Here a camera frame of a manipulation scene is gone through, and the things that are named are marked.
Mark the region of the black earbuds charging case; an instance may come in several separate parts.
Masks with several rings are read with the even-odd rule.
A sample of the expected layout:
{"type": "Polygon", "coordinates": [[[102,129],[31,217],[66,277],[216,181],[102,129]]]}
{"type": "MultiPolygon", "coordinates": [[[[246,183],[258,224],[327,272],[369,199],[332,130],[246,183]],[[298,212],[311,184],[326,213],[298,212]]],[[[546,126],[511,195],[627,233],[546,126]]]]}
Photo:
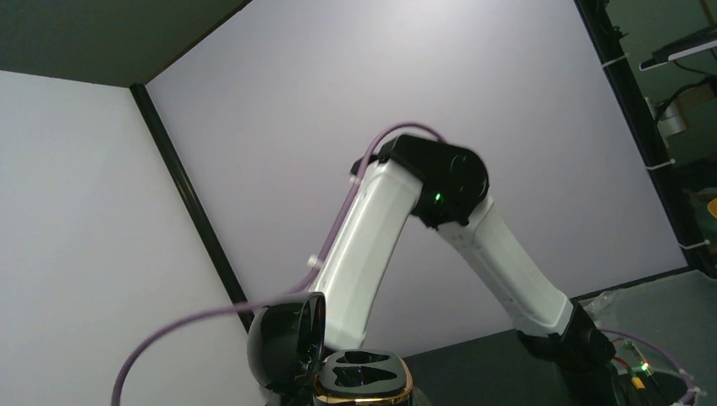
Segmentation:
{"type": "Polygon", "coordinates": [[[247,357],[269,405],[415,405],[413,377],[398,355],[332,349],[324,294],[272,300],[255,313],[247,357]]]}

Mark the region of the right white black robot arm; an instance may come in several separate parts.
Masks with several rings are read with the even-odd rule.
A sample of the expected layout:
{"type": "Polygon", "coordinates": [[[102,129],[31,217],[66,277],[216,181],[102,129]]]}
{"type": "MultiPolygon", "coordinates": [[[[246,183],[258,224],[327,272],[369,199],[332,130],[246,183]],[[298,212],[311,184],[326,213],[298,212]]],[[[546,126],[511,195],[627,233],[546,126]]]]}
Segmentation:
{"type": "Polygon", "coordinates": [[[584,405],[626,404],[613,344],[518,243],[489,187],[477,153],[411,134],[358,160],[341,226],[311,286],[327,300],[327,346],[362,346],[397,241],[408,218],[417,217],[469,264],[509,315],[520,343],[557,367],[574,398],[584,405]]]}

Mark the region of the clear plastic sheet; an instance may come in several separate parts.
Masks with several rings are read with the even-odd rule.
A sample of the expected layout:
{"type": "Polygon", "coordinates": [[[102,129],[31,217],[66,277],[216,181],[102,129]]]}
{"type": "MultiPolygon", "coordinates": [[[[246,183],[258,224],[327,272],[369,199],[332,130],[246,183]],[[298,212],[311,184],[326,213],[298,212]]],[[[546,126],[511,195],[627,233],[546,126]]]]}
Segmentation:
{"type": "Polygon", "coordinates": [[[606,325],[616,319],[616,307],[620,297],[620,289],[606,290],[590,298],[581,299],[578,303],[593,321],[600,325],[606,325]]]}

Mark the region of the right green circuit board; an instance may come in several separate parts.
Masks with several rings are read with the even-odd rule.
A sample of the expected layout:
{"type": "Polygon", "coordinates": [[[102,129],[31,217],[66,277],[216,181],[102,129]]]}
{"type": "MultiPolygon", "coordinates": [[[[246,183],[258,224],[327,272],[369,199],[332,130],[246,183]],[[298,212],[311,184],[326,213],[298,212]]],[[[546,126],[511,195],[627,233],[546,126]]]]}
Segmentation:
{"type": "Polygon", "coordinates": [[[632,384],[638,390],[644,390],[647,388],[645,383],[649,382],[654,390],[659,392],[661,390],[660,384],[654,378],[650,363],[637,345],[632,340],[620,337],[613,339],[612,343],[616,348],[616,357],[614,357],[613,360],[627,371],[627,374],[631,377],[632,384]],[[637,363],[628,363],[620,356],[621,352],[630,354],[637,363]]]}

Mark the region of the yellow plastic bin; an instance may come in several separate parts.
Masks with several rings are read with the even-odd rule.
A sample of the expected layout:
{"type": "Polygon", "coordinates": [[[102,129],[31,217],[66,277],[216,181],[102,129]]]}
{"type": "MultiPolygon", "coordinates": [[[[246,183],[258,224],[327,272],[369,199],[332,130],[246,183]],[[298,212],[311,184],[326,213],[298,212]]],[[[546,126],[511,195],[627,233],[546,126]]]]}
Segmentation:
{"type": "Polygon", "coordinates": [[[714,218],[717,218],[717,198],[712,199],[708,203],[707,208],[708,208],[710,215],[714,218]]]}

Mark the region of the black keyboard on tray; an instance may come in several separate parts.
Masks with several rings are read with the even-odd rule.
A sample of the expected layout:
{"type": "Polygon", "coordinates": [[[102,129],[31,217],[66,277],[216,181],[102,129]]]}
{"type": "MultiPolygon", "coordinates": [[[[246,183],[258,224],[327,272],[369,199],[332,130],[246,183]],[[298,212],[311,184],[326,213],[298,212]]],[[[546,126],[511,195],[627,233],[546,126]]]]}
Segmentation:
{"type": "Polygon", "coordinates": [[[641,62],[638,68],[647,71],[713,48],[716,48],[716,25],[696,30],[652,51],[651,58],[641,62]]]}

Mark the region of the black enclosure frame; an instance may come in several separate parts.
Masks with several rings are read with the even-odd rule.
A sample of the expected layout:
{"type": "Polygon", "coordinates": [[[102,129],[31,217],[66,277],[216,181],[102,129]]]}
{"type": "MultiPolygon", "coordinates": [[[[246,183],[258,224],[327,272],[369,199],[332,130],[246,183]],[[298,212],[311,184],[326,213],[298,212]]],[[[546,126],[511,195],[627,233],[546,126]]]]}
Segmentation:
{"type": "MultiPolygon", "coordinates": [[[[199,8],[198,11],[192,11],[190,13],[191,15],[189,17],[191,17],[192,19],[198,14],[200,14],[202,10],[205,10],[206,8],[212,8],[214,7],[212,6],[212,4],[215,4],[215,1],[188,2],[189,6],[193,4],[194,6],[197,6],[199,8]]],[[[208,37],[210,34],[213,34],[236,14],[239,14],[241,16],[241,13],[244,11],[245,8],[247,8],[249,5],[253,5],[252,3],[256,3],[257,1],[237,2],[238,3],[235,4],[234,7],[230,8],[226,14],[220,17],[217,22],[213,23],[206,29],[206,31],[199,34],[196,39],[193,39],[185,48],[182,49],[182,51],[180,51],[176,56],[172,57],[169,62],[165,63],[165,65],[159,68],[156,72],[153,72],[148,79],[150,81],[156,79],[159,74],[164,73],[164,70],[170,67],[174,62],[178,61],[190,50],[198,46],[200,42],[203,41],[206,37],[208,37]]],[[[594,12],[597,11],[597,6],[593,5],[593,3],[602,3],[603,1],[571,1],[571,3],[576,4],[578,16],[581,18],[581,25],[584,25],[584,17],[586,17],[586,15],[582,10],[583,4],[581,4],[581,2],[585,3],[586,5],[590,4],[588,5],[588,8],[591,8],[591,10],[588,11],[594,12]]],[[[616,75],[617,67],[621,69],[627,68],[627,56],[618,57],[617,55],[615,55],[614,57],[611,57],[610,61],[615,62],[612,62],[612,65],[609,65],[607,67],[608,74],[616,75]]],[[[169,175],[174,183],[174,188],[178,192],[178,196],[183,202],[185,210],[188,213],[192,223],[194,224],[194,228],[200,238],[201,243],[204,245],[205,252],[209,256],[209,259],[211,261],[211,266],[214,268],[213,272],[216,274],[218,281],[220,281],[220,286],[222,286],[222,290],[226,292],[226,295],[230,300],[229,303],[232,303],[229,305],[229,308],[231,309],[233,305],[237,303],[246,303],[247,297],[243,290],[243,287],[241,286],[238,276],[236,275],[236,272],[232,267],[232,263],[227,257],[225,250],[223,249],[224,247],[222,246],[222,243],[217,236],[215,229],[212,227],[211,220],[201,204],[200,198],[191,183],[189,175],[187,174],[181,161],[181,157],[175,149],[175,145],[171,140],[171,136],[167,132],[167,128],[161,120],[161,115],[157,111],[156,105],[154,104],[150,91],[147,89],[146,85],[146,82],[143,83],[142,81],[140,81],[139,83],[133,83],[128,87],[128,89],[134,99],[135,104],[137,105],[137,108],[139,109],[141,117],[145,121],[145,125],[150,132],[151,138],[153,139],[156,149],[158,150],[160,157],[164,162],[164,166],[169,172],[169,175]]],[[[665,212],[667,221],[670,224],[670,232],[674,233],[676,237],[679,237],[679,233],[677,232],[678,226],[676,225],[678,223],[677,209],[678,206],[681,206],[681,209],[687,209],[687,200],[682,199],[684,196],[677,187],[676,183],[670,184],[670,186],[668,186],[668,183],[670,183],[671,181],[674,182],[676,179],[673,178],[675,175],[673,169],[667,169],[667,167],[669,165],[672,165],[673,163],[668,164],[667,162],[671,159],[667,159],[666,157],[667,155],[664,155],[665,161],[660,163],[662,167],[657,167],[657,162],[654,162],[655,165],[652,165],[651,169],[644,169],[644,165],[641,162],[641,166],[638,169],[641,169],[642,172],[647,172],[649,182],[651,183],[650,187],[654,188],[654,191],[657,193],[657,199],[661,204],[660,209],[665,212]],[[676,192],[680,196],[667,198],[666,192],[668,190],[670,191],[670,193],[676,192]]],[[[665,272],[654,273],[652,275],[640,277],[632,281],[619,283],[615,286],[611,286],[610,288],[631,288],[633,286],[638,286],[639,284],[651,283],[653,281],[666,279],[668,277],[673,277],[684,273],[704,273],[703,271],[705,270],[710,271],[707,268],[711,268],[712,266],[708,266],[709,262],[707,260],[706,248],[693,247],[689,250],[683,250],[682,248],[677,247],[677,249],[680,251],[680,255],[682,255],[687,262],[685,266],[678,267],[676,269],[665,272]]],[[[246,332],[249,331],[249,323],[253,321],[254,313],[253,311],[249,313],[252,316],[242,314],[245,314],[249,311],[251,310],[244,310],[239,312],[234,311],[230,313],[238,317],[246,332]]]]}

